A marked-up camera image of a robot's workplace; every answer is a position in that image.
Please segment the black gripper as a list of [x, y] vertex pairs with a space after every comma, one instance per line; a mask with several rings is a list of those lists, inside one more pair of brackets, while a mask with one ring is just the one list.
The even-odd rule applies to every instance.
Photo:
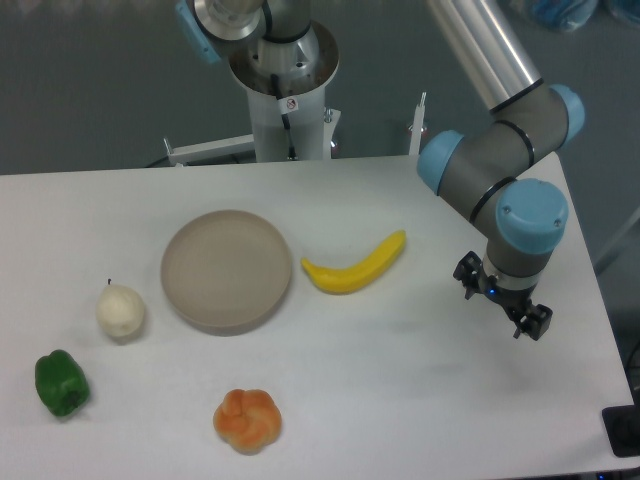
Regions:
[[453, 277], [463, 285], [466, 300], [482, 293], [503, 308], [515, 325], [514, 339], [524, 335], [538, 341], [549, 329], [553, 311], [542, 304], [533, 305], [530, 300], [538, 284], [537, 275], [507, 275], [493, 264], [482, 265], [479, 256], [470, 251], [456, 265]]

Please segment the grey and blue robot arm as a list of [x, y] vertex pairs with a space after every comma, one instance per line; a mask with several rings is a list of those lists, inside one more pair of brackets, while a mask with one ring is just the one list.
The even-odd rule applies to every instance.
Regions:
[[[552, 312], [532, 292], [560, 242], [569, 213], [554, 185], [525, 172], [582, 128], [584, 107], [549, 85], [493, 1], [428, 5], [492, 116], [483, 133], [445, 131], [415, 142], [422, 181], [488, 241], [466, 254], [454, 277], [467, 296], [499, 305], [517, 335], [540, 338]], [[324, 90], [339, 64], [331, 33], [306, 1], [181, 1], [185, 36], [207, 62], [226, 59], [245, 89], [260, 161], [319, 160], [331, 154]]]

